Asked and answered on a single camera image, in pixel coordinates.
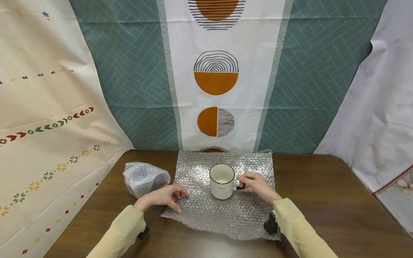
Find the white mug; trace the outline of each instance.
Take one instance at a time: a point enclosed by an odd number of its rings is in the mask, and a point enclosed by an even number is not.
[[[217,164],[209,170],[209,188],[215,198],[225,200],[231,197],[234,190],[245,188],[235,185],[235,172],[226,164]]]

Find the white fabric panel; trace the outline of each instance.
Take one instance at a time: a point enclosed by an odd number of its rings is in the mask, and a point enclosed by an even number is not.
[[[164,1],[173,78],[183,125],[182,142],[186,151],[199,151],[210,146],[228,151],[254,150],[285,1],[239,3],[245,6],[232,28],[207,30],[191,13],[194,5],[188,1]],[[211,95],[198,87],[194,65],[202,53],[217,50],[233,55],[239,72],[231,90]],[[198,115],[209,107],[222,108],[233,115],[235,126],[226,136],[212,137],[200,131]]]
[[[133,147],[69,1],[0,10],[0,256],[43,257]]]
[[[316,154],[342,158],[404,227],[413,232],[413,2],[388,0],[364,60]]]

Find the herringbone pattern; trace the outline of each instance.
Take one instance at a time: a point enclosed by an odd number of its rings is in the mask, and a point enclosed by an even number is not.
[[[260,150],[315,150],[369,53],[385,3],[294,0]]]
[[[137,149],[178,150],[156,0],[70,0],[119,125]]]

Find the beige fabric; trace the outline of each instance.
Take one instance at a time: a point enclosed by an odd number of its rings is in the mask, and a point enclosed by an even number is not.
[[[300,258],[337,258],[290,199],[274,201],[273,206],[281,233]]]
[[[281,232],[300,258],[337,258],[290,199],[274,201],[273,207]],[[88,258],[121,257],[145,226],[143,213],[129,205],[116,217]]]
[[[68,0],[0,2],[0,257],[43,257],[131,142]]]
[[[127,206],[112,222],[108,231],[93,248],[87,258],[121,257],[135,243],[139,233],[145,230],[143,212]]]

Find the beige sleeve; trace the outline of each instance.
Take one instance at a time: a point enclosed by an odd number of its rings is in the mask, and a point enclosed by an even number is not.
[[[127,206],[112,222],[99,243],[87,258],[118,258],[135,243],[139,233],[146,228],[143,212]]]
[[[274,201],[275,220],[300,258],[337,258],[288,198]]]

